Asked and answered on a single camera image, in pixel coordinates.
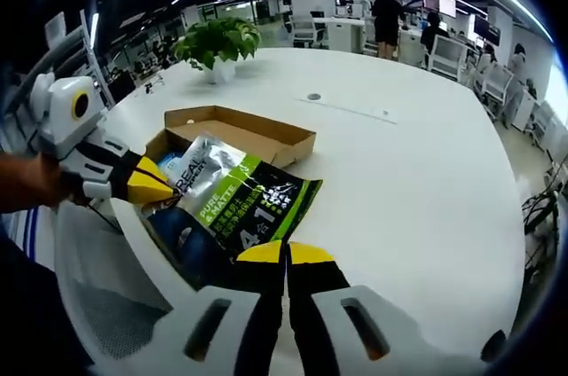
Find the cardboard box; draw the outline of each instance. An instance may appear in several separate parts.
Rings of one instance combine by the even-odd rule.
[[[316,140],[316,133],[310,130],[221,106],[166,112],[164,126],[146,145],[146,156],[155,162],[169,152],[184,152],[207,132],[276,168],[284,168],[309,156]]]

